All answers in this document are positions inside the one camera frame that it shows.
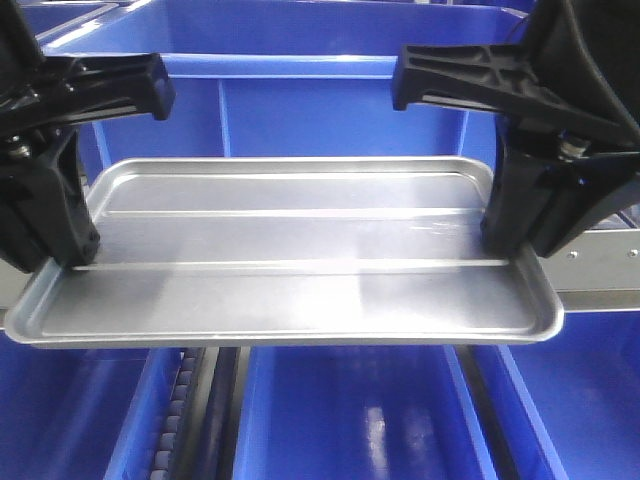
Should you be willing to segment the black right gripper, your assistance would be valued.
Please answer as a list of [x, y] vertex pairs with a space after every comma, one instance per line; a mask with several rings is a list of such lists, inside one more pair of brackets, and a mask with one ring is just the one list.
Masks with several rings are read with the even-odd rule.
[[[547, 258], [639, 202], [636, 1], [539, 1], [513, 43], [405, 45], [392, 102], [399, 111], [427, 103], [495, 114], [481, 222], [493, 255], [514, 255], [529, 236]], [[560, 167], [547, 203], [538, 180], [549, 159], [567, 157], [579, 159]]]

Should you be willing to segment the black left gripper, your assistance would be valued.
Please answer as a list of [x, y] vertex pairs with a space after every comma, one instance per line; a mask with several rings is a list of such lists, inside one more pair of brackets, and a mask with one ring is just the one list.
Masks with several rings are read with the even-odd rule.
[[[3, 1], [1, 258], [23, 273], [46, 257], [60, 266], [92, 263], [100, 235], [81, 184], [79, 130], [65, 126], [143, 114], [163, 121], [175, 98], [158, 53], [46, 56], [18, 4]], [[56, 127], [65, 128], [32, 157], [21, 138]], [[22, 160], [26, 188], [15, 177]]]

